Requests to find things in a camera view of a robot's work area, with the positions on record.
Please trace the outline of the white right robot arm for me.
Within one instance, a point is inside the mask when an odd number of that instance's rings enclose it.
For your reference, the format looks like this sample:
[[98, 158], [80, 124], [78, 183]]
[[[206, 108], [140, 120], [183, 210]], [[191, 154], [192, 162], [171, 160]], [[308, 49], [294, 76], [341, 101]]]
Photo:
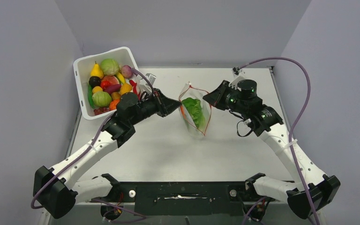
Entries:
[[301, 219], [332, 202], [340, 187], [339, 179], [317, 167], [287, 131], [274, 108], [257, 95], [257, 83], [244, 79], [235, 84], [222, 83], [203, 96], [211, 106], [237, 113], [251, 131], [264, 141], [285, 166], [293, 181], [282, 181], [258, 173], [245, 182], [245, 194], [251, 200], [266, 196], [288, 204]]

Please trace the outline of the green lettuce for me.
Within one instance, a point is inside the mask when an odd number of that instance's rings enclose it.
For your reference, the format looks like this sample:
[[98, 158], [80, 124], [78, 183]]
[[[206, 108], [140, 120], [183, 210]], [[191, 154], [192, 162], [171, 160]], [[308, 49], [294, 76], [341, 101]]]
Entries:
[[205, 116], [203, 115], [201, 101], [197, 98], [188, 97], [182, 100], [182, 104], [191, 116], [196, 128], [202, 128], [205, 125]]

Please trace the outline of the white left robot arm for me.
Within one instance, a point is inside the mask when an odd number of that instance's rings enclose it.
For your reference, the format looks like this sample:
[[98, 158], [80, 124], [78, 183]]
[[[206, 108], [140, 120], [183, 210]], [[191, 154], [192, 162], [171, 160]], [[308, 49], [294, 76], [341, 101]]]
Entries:
[[61, 218], [78, 203], [108, 196], [119, 184], [111, 175], [102, 174], [89, 181], [79, 179], [104, 156], [128, 141], [137, 123], [154, 114], [165, 117], [181, 105], [159, 89], [154, 89], [145, 100], [132, 92], [122, 95], [116, 111], [104, 120], [95, 137], [51, 168], [37, 169], [31, 208], [44, 208], [54, 218]]

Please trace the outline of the clear orange zip bag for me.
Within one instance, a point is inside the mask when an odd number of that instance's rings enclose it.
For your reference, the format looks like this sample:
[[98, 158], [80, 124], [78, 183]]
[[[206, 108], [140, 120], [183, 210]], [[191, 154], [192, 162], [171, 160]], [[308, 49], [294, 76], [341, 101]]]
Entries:
[[211, 119], [211, 105], [203, 97], [209, 92], [186, 83], [179, 95], [180, 115], [183, 118], [188, 133], [196, 138], [206, 136]]

